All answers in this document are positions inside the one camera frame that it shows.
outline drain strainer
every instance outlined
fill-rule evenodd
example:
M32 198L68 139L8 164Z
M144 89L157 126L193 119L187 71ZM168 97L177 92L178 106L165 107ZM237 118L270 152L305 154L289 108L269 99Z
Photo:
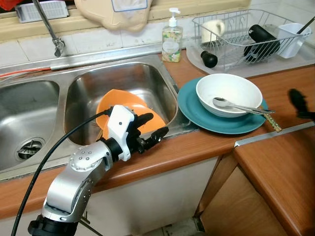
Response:
M27 160L35 155L45 144L42 138L30 138L22 142L16 149L15 156L19 160Z

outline white container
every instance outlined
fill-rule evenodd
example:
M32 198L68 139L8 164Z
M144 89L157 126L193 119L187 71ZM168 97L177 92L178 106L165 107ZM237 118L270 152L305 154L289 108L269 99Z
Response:
M43 8L43 11L48 20L64 18L69 15L67 6L64 1L41 1L39 4ZM15 10L20 23L42 20L34 3L17 5L15 6Z
M278 39L281 40L281 49L277 54L282 58L294 57L302 47L306 38L312 34L310 27L303 30L302 33L297 32L303 27L300 23L290 23L279 26Z

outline window sill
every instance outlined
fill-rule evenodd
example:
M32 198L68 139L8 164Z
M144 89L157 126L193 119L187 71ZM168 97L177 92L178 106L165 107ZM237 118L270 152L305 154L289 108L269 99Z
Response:
M181 10L181 16L189 16L231 9L245 9L250 2L251 0L154 0L150 8L148 22L169 18L168 9L172 6ZM101 24L83 17L77 9L69 9L68 11L69 17L49 21L55 33L102 27ZM15 12L0 14L1 41L47 33L47 29L41 21L20 24Z

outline stainless steel sink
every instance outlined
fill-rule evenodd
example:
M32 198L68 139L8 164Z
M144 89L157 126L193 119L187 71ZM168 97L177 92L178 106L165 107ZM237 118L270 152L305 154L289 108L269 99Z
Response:
M95 114L111 89L141 97L168 125L168 137L196 129L178 109L178 88L157 55L16 79L0 88L0 180L34 172L65 133ZM66 164L99 131L95 121L78 130L44 168Z
M49 140L59 86L52 81L0 88L0 170L29 159Z
M129 91L142 98L165 123L175 117L176 96L168 88L160 72L141 62L98 68L82 74L70 85L65 107L65 131L95 114L101 98L111 89ZM70 139L79 145L95 141L99 127L92 122L73 134Z

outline faucet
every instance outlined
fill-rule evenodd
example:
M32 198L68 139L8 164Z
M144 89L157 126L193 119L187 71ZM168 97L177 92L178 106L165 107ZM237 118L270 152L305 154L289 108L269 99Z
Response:
M38 0L32 0L32 1L34 3L38 13L40 14L40 17L43 20L46 28L48 29L52 39L53 39L52 41L55 45L55 56L59 58L63 53L63 48L65 47L64 41L60 37L57 37L55 35L53 28L51 27L46 15L45 15L45 12L43 11L43 8L39 4L39 1Z

